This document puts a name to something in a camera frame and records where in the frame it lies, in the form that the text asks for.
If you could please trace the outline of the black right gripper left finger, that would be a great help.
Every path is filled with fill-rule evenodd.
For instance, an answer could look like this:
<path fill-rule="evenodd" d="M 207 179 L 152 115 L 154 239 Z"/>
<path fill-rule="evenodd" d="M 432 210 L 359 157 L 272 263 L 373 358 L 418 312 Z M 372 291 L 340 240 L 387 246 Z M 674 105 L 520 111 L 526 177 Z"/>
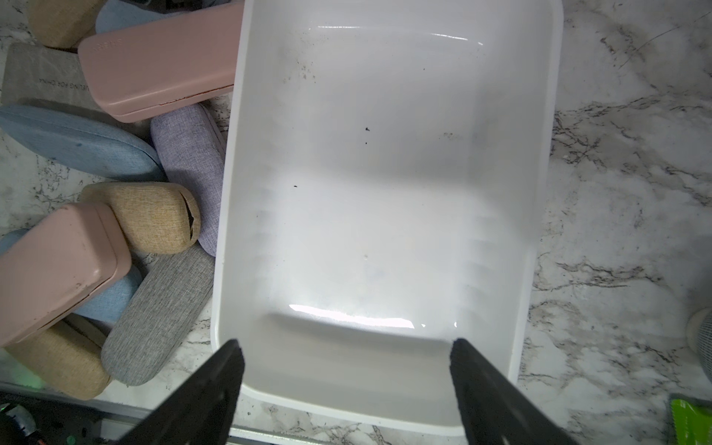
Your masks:
<path fill-rule="evenodd" d="M 120 444 L 226 444 L 245 372 L 239 343 L 228 340 Z"/>

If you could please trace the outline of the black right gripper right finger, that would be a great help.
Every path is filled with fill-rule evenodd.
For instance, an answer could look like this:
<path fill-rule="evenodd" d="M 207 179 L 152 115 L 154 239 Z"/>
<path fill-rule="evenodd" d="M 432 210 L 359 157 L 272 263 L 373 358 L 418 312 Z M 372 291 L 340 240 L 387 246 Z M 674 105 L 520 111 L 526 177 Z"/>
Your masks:
<path fill-rule="evenodd" d="M 466 339 L 456 339 L 450 374 L 470 444 L 574 444 Z"/>

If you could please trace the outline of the grey fabric glasses case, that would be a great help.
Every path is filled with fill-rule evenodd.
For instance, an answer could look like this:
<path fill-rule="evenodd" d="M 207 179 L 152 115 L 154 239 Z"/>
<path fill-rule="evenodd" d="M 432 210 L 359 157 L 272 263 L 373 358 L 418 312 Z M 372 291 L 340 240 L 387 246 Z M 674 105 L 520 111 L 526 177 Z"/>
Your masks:
<path fill-rule="evenodd" d="M 213 276 L 214 258 L 198 245 L 157 257 L 102 347 L 108 374 L 132 387 L 155 378 L 206 306 Z"/>

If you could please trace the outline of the tan fabric glasses case front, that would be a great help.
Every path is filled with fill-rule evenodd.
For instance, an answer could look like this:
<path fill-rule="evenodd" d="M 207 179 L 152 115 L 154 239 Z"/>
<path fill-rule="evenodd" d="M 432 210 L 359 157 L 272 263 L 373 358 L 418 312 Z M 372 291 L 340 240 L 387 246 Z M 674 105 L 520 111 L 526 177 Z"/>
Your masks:
<path fill-rule="evenodd" d="M 106 338 L 94 324 L 71 316 L 6 351 L 52 389 L 88 401 L 111 383 L 101 360 Z"/>

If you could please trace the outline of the purple fabric glasses case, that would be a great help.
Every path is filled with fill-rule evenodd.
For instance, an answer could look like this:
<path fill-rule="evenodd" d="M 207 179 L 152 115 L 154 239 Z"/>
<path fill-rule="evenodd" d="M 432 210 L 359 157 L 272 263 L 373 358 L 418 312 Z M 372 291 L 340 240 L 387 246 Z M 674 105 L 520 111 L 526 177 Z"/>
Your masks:
<path fill-rule="evenodd" d="M 201 215 L 198 243 L 214 257 L 224 183 L 226 142 L 213 114 L 195 104 L 153 118 L 150 134 L 170 182 L 191 192 Z"/>

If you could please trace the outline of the light blue glasses case back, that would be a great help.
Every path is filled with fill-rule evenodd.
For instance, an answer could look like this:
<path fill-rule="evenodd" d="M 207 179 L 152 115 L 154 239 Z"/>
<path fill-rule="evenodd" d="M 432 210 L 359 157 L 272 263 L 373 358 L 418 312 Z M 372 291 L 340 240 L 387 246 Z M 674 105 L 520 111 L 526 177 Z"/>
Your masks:
<path fill-rule="evenodd" d="M 96 17 L 96 33 L 108 33 L 144 23 L 165 20 L 184 14 L 183 11 L 161 14 L 130 5 L 124 1 L 108 0 Z"/>

